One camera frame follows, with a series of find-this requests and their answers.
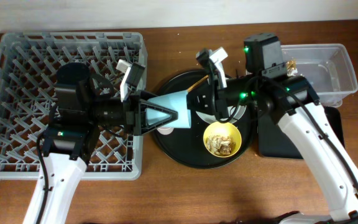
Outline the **blue cup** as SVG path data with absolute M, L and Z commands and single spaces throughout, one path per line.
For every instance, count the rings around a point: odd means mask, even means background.
M 191 128 L 191 111 L 187 108 L 188 92 L 186 90 L 170 93 L 167 95 L 157 96 L 149 99 L 151 103 L 164 106 L 166 108 L 175 110 L 178 113 L 178 119 L 164 125 L 167 128 Z M 160 117 L 163 116 L 159 112 L 147 112 L 148 115 Z

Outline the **gold snack wrapper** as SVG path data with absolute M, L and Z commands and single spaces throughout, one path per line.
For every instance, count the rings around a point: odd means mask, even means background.
M 287 66 L 287 70 L 290 68 L 296 68 L 296 60 L 291 59 L 291 60 L 287 61 L 286 66 Z

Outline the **white tissue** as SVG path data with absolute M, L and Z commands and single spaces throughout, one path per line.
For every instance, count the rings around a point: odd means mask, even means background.
M 290 68 L 290 69 L 287 70 L 287 76 L 288 77 L 296 77 L 296 76 L 301 76 L 302 77 L 303 74 L 300 73 L 297 68 Z

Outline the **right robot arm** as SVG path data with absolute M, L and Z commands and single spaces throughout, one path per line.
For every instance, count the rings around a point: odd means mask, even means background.
M 221 123 L 233 118 L 230 106 L 256 106 L 298 149 L 323 192 L 329 213 L 292 211 L 273 218 L 273 223 L 358 223 L 358 168 L 335 135 L 309 81 L 290 73 L 275 34 L 246 38 L 244 53 L 247 75 L 227 79 L 222 66 L 226 51 L 199 51 L 196 59 L 206 77 L 190 91 L 188 106 Z

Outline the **pink cup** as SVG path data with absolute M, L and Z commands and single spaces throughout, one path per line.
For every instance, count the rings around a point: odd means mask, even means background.
M 169 135 L 173 132 L 173 130 L 174 128 L 167 128 L 167 127 L 157 128 L 157 131 L 162 135 Z

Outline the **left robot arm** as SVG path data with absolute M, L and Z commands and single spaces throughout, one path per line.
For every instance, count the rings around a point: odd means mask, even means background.
M 127 134 L 141 136 L 178 119 L 177 111 L 149 101 L 154 94 L 137 90 L 143 65 L 120 60 L 116 68 L 124 74 L 119 96 L 97 94 L 93 81 L 110 90 L 113 85 L 83 63 L 58 69 L 58 101 L 49 112 L 47 128 L 36 140 L 41 168 L 24 223 L 65 222 L 101 128 L 120 126 Z

